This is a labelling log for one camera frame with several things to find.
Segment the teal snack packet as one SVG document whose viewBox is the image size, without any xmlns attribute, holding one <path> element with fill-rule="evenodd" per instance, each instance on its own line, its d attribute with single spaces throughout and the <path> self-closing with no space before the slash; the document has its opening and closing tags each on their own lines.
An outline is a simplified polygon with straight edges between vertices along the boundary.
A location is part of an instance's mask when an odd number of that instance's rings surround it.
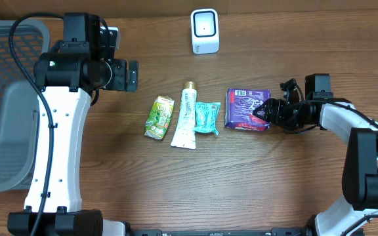
<svg viewBox="0 0 378 236">
<path fill-rule="evenodd" d="M 220 102 L 196 102 L 195 132 L 219 135 L 216 127 L 217 117 L 221 108 Z"/>
</svg>

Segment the green juice carton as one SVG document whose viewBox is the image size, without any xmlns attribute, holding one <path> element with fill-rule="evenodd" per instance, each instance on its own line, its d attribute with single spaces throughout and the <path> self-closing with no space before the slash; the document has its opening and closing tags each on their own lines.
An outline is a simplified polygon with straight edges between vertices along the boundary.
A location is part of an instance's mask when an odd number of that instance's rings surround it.
<svg viewBox="0 0 378 236">
<path fill-rule="evenodd" d="M 167 132 L 175 101 L 167 96 L 158 96 L 154 101 L 145 124 L 145 136 L 162 140 Z"/>
</svg>

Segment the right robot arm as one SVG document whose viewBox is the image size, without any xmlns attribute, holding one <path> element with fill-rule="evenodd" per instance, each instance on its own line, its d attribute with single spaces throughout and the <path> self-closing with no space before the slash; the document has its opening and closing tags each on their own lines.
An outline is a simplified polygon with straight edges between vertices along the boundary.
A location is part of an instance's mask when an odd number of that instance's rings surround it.
<svg viewBox="0 0 378 236">
<path fill-rule="evenodd" d="M 336 134 L 346 145 L 342 195 L 304 227 L 274 228 L 273 235 L 362 235 L 362 226 L 378 218 L 378 122 L 349 100 L 334 97 L 327 73 L 281 83 L 282 99 L 269 98 L 253 116 L 300 134 L 316 127 Z"/>
</svg>

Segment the purple snack package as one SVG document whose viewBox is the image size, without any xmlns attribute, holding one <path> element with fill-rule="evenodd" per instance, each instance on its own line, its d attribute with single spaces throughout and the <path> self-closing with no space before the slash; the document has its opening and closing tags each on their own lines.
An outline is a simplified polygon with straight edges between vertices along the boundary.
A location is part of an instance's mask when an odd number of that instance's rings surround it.
<svg viewBox="0 0 378 236">
<path fill-rule="evenodd" d="M 265 131 L 270 124 L 253 115 L 253 110 L 271 98 L 270 90 L 229 88 L 226 93 L 224 125 L 235 130 Z"/>
</svg>

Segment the white tube gold cap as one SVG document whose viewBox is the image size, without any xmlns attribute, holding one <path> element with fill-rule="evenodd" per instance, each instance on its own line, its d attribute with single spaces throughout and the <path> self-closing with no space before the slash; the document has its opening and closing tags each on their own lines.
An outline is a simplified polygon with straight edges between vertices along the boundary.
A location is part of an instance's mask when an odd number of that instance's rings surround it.
<svg viewBox="0 0 378 236">
<path fill-rule="evenodd" d="M 198 95 L 197 84 L 187 81 L 183 85 L 180 100 L 180 110 L 177 127 L 171 142 L 172 147 L 196 149 L 196 100 Z"/>
</svg>

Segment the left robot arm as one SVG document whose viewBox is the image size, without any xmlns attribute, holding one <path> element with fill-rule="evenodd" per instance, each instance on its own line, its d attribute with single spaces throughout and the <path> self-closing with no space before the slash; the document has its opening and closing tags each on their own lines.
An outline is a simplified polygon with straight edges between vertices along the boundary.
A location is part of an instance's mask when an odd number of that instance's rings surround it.
<svg viewBox="0 0 378 236">
<path fill-rule="evenodd" d="M 13 235 L 130 235 L 126 222 L 85 210 L 79 187 L 83 127 L 101 90 L 134 92 L 138 62 L 114 56 L 119 30 L 89 13 L 62 16 L 63 38 L 39 56 L 26 79 L 39 102 L 32 183 L 22 212 L 9 214 Z"/>
</svg>

